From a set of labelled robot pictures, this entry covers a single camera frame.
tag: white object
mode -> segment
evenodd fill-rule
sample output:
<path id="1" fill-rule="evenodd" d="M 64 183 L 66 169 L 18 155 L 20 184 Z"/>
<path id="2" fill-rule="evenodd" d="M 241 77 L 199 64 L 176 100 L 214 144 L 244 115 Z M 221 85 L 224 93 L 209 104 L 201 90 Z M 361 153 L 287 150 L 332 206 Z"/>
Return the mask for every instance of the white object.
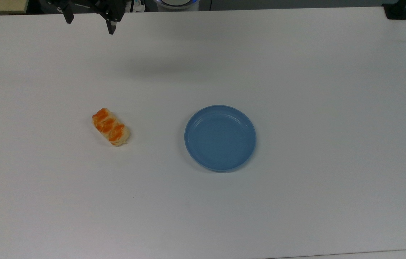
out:
<path id="1" fill-rule="evenodd" d="M 0 258 L 406 249 L 406 21 L 364 7 L 121 24 L 0 17 Z M 215 104 L 256 128 L 233 173 L 185 149 L 188 119 Z M 128 144 L 93 127 L 102 107 Z"/>
<path id="2" fill-rule="evenodd" d="M 162 0 L 164 3 L 167 3 L 169 5 L 185 5 L 188 2 L 191 2 L 192 0 Z"/>
<path id="3" fill-rule="evenodd" d="M 154 0 L 157 3 L 158 11 L 159 12 L 197 12 L 198 5 L 200 0 Z"/>
<path id="4" fill-rule="evenodd" d="M 146 10 L 145 5 L 142 4 L 141 0 L 133 0 L 134 5 L 133 5 L 133 13 L 143 13 Z M 128 1 L 126 3 L 125 7 L 125 12 L 129 13 L 129 10 L 131 9 L 131 1 Z"/>

